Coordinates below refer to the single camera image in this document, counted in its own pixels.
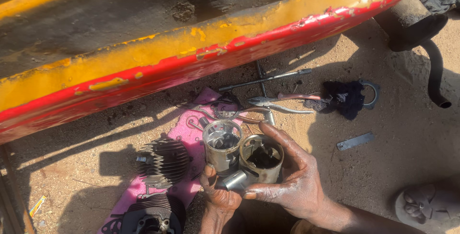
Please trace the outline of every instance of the rubber hose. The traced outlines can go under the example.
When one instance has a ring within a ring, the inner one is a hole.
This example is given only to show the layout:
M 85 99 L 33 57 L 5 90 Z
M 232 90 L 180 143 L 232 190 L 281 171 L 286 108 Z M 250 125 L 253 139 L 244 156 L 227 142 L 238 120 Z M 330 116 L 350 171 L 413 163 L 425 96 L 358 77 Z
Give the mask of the rubber hose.
M 452 103 L 441 95 L 439 89 L 443 78 L 443 56 L 431 39 L 424 41 L 420 46 L 428 53 L 431 62 L 430 77 L 428 78 L 428 96 L 438 107 L 450 108 Z

